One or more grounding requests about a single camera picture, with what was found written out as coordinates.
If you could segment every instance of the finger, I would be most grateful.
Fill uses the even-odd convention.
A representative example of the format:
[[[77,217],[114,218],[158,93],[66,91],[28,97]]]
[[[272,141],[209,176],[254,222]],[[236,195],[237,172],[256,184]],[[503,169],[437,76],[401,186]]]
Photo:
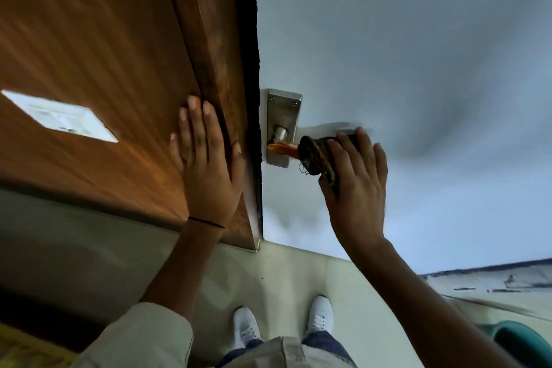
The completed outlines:
[[[220,129],[215,108],[207,101],[203,101],[203,120],[207,132],[209,162],[226,166],[223,132]]]
[[[329,150],[332,152],[333,161],[336,165],[336,172],[339,177],[341,179],[354,177],[353,165],[350,162],[349,154],[333,139],[329,139],[326,143]]]
[[[374,145],[374,155],[377,169],[377,178],[380,181],[380,184],[383,188],[387,184],[387,156],[382,148],[380,143]]]
[[[236,192],[241,193],[244,189],[245,159],[241,146],[236,141],[232,146],[232,164],[230,165],[230,179]]]
[[[182,157],[180,156],[180,151],[178,151],[178,137],[175,133],[170,135],[169,142],[170,156],[173,159],[173,162],[178,169],[178,172],[182,175],[184,172],[184,163],[182,162]]]
[[[186,108],[180,108],[180,140],[180,156],[186,163],[191,163],[194,159],[194,141],[191,137],[190,119]]]
[[[368,136],[364,128],[357,128],[356,135],[358,137],[358,146],[361,149],[364,167],[368,172],[368,176],[370,176],[372,182],[376,183],[378,181],[378,178],[376,170],[376,158],[374,154],[374,148],[372,147],[372,141],[370,140],[370,137]]]
[[[207,164],[205,124],[203,123],[201,101],[197,96],[190,96],[188,98],[188,109],[194,133],[194,162],[200,165]]]
[[[324,199],[326,200],[326,207],[332,206],[336,201],[336,195],[334,193],[334,190],[329,185],[328,180],[326,179],[326,176],[321,175],[318,178],[318,184],[320,185],[320,188],[322,190],[322,194],[324,195]]]
[[[357,176],[368,176],[366,173],[366,168],[364,167],[364,162],[362,161],[362,156],[360,152],[355,148],[353,142],[350,140],[347,134],[338,133],[337,139],[340,141],[341,147],[349,155],[349,160],[353,166],[355,175]]]

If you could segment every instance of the foot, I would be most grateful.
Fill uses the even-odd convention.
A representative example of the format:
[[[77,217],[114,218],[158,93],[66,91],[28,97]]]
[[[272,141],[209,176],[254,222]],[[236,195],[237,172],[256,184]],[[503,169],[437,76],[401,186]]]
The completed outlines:
[[[334,310],[332,304],[323,295],[316,297],[308,312],[307,333],[326,330],[332,333],[334,330]]]
[[[240,307],[234,312],[234,349],[245,348],[253,339],[261,339],[255,316],[247,307]]]

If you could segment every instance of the hand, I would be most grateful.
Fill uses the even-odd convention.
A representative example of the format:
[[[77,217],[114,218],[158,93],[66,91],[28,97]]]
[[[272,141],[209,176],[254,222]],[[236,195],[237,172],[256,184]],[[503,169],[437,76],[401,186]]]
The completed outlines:
[[[336,196],[326,178],[319,179],[326,198],[329,219],[337,239],[347,253],[372,248],[385,240],[383,221],[387,159],[380,144],[372,147],[366,131],[356,129],[360,152],[345,134],[328,140],[339,175]]]
[[[190,217],[226,227],[238,207],[245,160],[238,142],[226,162],[215,108],[196,96],[180,110],[180,135],[170,135],[170,154],[182,176]]]

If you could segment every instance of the person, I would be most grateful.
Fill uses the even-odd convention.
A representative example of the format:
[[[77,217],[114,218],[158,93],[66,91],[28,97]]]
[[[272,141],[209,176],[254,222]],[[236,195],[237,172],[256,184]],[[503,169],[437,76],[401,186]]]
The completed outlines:
[[[335,195],[324,178],[320,186],[335,235],[358,270],[401,323],[425,368],[519,367],[506,351],[452,308],[401,259],[384,236],[388,168],[380,144],[356,130],[359,150],[338,134],[328,141],[340,177]],[[238,143],[225,159],[215,110],[190,97],[180,112],[179,134],[170,152],[182,176],[189,219],[172,253],[136,304],[74,362],[76,368],[184,367],[192,342],[188,320],[209,257],[237,209],[245,161]],[[333,314],[326,297],[310,310],[307,336],[262,342],[254,316],[242,307],[234,314],[235,347],[217,367],[355,366],[332,336]]]

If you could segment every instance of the green bucket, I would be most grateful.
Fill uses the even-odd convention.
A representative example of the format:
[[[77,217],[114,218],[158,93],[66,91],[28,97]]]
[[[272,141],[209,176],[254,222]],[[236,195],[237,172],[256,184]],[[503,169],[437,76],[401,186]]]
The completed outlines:
[[[510,320],[479,328],[527,368],[552,368],[552,346],[525,324]]]

